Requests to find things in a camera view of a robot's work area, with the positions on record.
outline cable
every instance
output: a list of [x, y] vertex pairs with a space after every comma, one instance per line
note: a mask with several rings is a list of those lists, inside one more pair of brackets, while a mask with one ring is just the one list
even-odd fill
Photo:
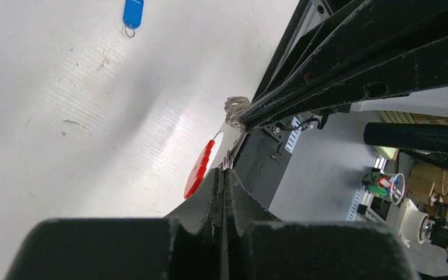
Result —
[[318, 123], [317, 124], [317, 128], [318, 128], [319, 125], [320, 125], [320, 120], [318, 118], [307, 118], [306, 120], [302, 121], [299, 125], [297, 125], [295, 127], [285, 127], [281, 123], [278, 123], [276, 126], [278, 128], [280, 128], [281, 130], [284, 130], [284, 131], [294, 131], [294, 130], [297, 130], [298, 128], [301, 128], [300, 131], [305, 131], [307, 129], [307, 127], [304, 127], [304, 125], [308, 124], [308, 123], [310, 123], [312, 121], [316, 121]]
[[250, 106], [250, 100], [244, 96], [228, 97], [224, 102], [224, 110], [226, 111], [226, 123], [232, 127], [242, 127], [243, 124], [238, 121], [239, 115], [244, 109]]

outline coiled wire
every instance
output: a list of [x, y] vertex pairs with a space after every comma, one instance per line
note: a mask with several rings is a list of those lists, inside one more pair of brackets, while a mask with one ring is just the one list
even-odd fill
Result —
[[226, 111], [226, 123], [232, 127], [242, 127], [243, 124], [238, 121], [239, 115], [250, 106], [250, 100], [244, 96], [228, 97], [224, 102]]

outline metal ring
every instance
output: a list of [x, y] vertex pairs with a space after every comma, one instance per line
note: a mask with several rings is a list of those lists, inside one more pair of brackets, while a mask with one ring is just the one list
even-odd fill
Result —
[[135, 37], [135, 30], [134, 29], [131, 29], [131, 30], [133, 30], [133, 34], [128, 34], [128, 26], [125, 24], [124, 25], [124, 27], [123, 27], [123, 29], [124, 29], [124, 33], [126, 34], [126, 36], [128, 36], [128, 38], [133, 38], [133, 37]]

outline black cylinder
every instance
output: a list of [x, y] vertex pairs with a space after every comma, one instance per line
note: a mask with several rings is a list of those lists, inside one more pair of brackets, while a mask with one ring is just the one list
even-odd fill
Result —
[[363, 140], [373, 146], [448, 153], [448, 125], [370, 122]]

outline floor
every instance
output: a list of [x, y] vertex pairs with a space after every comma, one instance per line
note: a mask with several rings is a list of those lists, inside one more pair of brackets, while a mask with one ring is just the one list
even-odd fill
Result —
[[363, 143], [376, 112], [332, 115], [321, 131], [301, 134], [269, 210], [286, 221], [346, 221], [376, 152]]
[[0, 2], [0, 278], [52, 217], [163, 216], [298, 0]]

